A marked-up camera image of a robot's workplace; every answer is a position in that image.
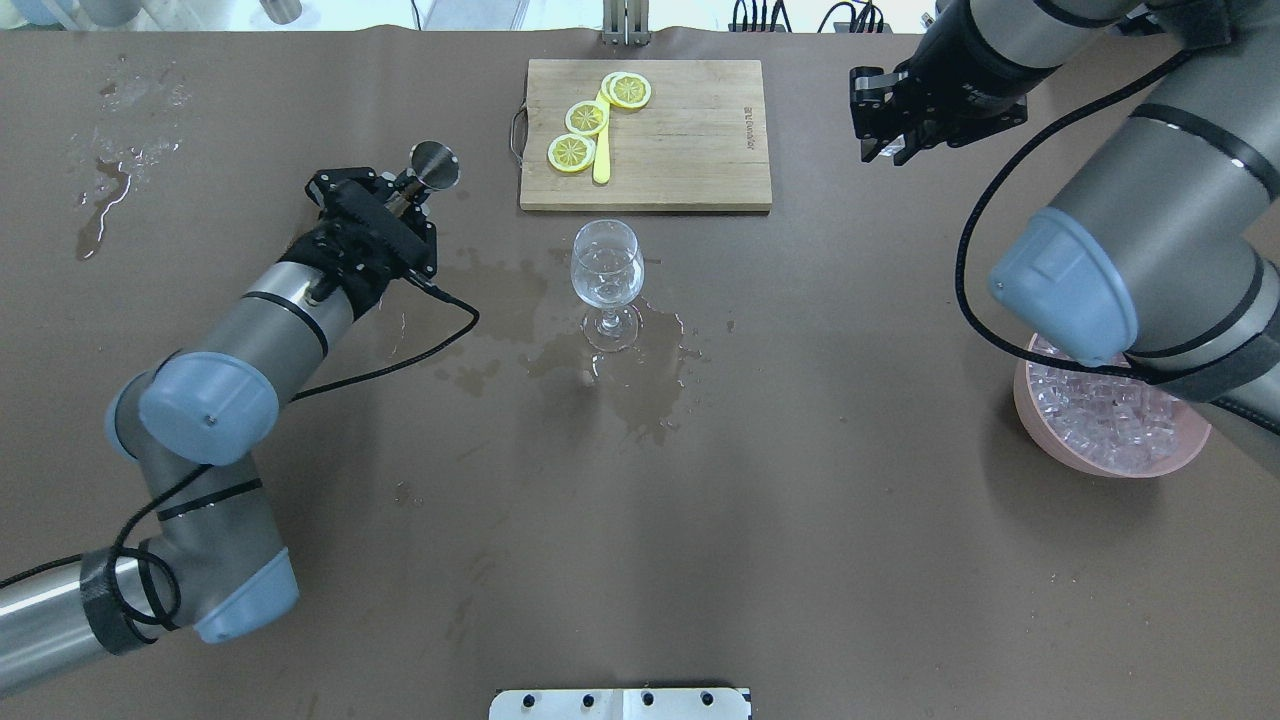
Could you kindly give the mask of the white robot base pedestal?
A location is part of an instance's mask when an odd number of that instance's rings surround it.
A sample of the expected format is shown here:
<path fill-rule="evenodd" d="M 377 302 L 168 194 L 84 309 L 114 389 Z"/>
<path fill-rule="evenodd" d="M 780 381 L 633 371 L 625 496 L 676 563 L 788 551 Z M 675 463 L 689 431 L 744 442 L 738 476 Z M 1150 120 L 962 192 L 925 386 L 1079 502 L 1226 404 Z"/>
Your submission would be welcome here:
<path fill-rule="evenodd" d="M 489 719 L 753 719 L 749 689 L 644 687 L 512 689 L 490 702 Z"/>

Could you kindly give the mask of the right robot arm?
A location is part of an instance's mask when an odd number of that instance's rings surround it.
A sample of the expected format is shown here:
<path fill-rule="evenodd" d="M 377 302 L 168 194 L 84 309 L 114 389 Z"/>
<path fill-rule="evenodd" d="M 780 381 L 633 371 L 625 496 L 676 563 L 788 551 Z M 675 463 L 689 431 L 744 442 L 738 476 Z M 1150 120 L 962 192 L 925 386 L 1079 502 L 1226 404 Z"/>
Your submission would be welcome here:
<path fill-rule="evenodd" d="M 952 1 L 892 70 L 854 67 L 861 159 L 893 164 L 1027 119 L 1028 94 L 1120 22 L 1133 1 Z M 1244 231 L 1277 201 L 1277 4 L 1151 1 L 1179 53 L 1032 137 L 983 191 L 966 247 L 1016 165 L 1052 135 L 1137 94 L 1115 135 L 1037 211 L 989 273 L 989 292 L 1066 354 L 1061 368 L 1126 375 L 1277 432 L 1277 265 Z"/>

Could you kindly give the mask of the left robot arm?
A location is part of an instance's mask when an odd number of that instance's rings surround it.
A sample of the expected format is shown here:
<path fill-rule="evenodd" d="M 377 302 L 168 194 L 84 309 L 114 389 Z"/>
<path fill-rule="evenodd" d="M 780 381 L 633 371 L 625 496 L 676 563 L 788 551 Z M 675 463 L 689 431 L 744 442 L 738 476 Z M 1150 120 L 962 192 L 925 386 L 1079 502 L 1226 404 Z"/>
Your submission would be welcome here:
<path fill-rule="evenodd" d="M 160 524 L 129 546 L 129 519 L 100 550 L 3 583 L 3 694 L 191 628 L 218 644 L 291 611 L 300 588 L 252 450 L 307 396 L 340 337 L 403 279 L 435 290 L 428 197 L 460 178 L 320 170 L 316 224 L 294 240 L 198 343 L 131 379 L 105 433 L 134 462 Z"/>

